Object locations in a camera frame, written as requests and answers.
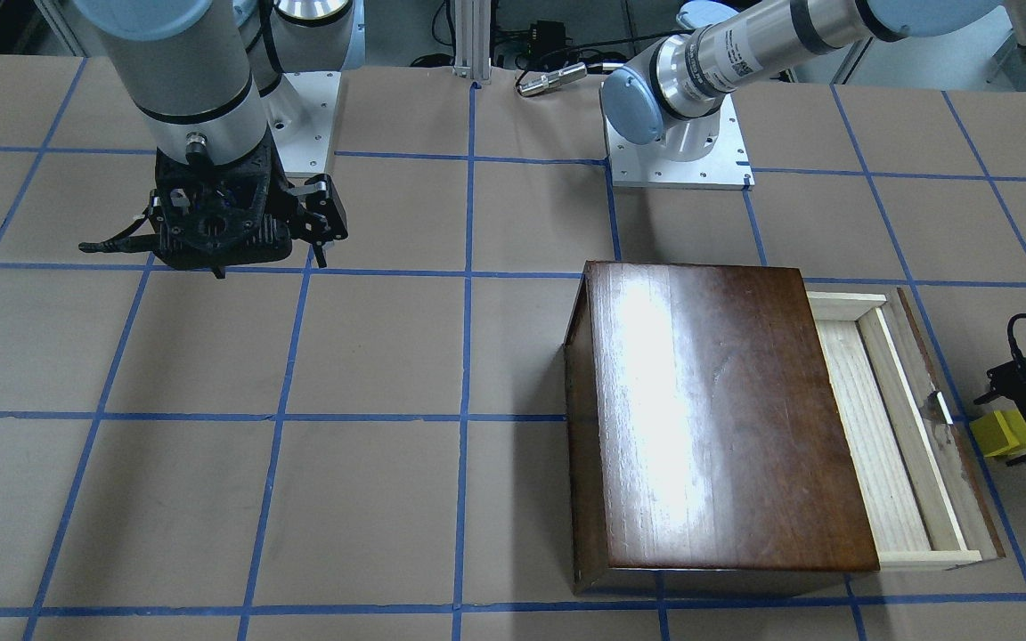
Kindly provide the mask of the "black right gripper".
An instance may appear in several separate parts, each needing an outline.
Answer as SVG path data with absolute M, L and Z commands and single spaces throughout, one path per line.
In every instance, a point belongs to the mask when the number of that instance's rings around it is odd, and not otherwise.
M 272 147 L 256 147 L 211 174 L 158 151 L 154 181 L 160 203 L 151 216 L 151 251 L 176 271 L 284 261 L 293 239 L 309 244 L 316 267 L 325 269 L 329 243 L 349 237 L 330 175 L 315 174 L 286 193 Z

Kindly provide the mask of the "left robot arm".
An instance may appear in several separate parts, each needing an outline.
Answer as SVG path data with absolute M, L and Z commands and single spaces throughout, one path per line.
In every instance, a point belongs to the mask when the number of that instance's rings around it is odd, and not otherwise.
M 1007 1 L 1026 66 L 1026 1 Z M 647 145 L 718 109 L 741 86 L 864 39 L 899 42 L 958 31 L 994 11 L 993 1 L 761 1 L 748 11 L 661 37 L 604 81 L 607 125 Z M 1007 398 L 1026 420 L 1026 354 L 1008 331 L 1010 360 L 987 373 L 981 402 Z M 1026 464 L 1026 453 L 1013 459 Z

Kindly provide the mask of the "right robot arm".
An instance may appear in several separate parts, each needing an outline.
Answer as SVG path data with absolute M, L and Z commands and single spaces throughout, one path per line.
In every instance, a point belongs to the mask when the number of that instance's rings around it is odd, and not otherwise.
M 156 143 L 153 190 L 83 253 L 176 271 L 289 258 L 349 237 L 329 175 L 342 73 L 365 61 L 362 1 L 78 1 Z

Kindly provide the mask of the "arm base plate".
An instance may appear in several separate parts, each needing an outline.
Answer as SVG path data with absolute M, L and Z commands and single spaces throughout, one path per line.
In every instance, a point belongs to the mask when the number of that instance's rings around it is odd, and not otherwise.
M 282 169 L 289 177 L 330 171 L 341 86 L 338 70 L 290 73 L 262 98 Z
M 624 139 L 609 121 L 604 138 L 616 187 L 740 191 L 756 185 L 732 97 L 715 114 L 679 123 L 647 145 Z

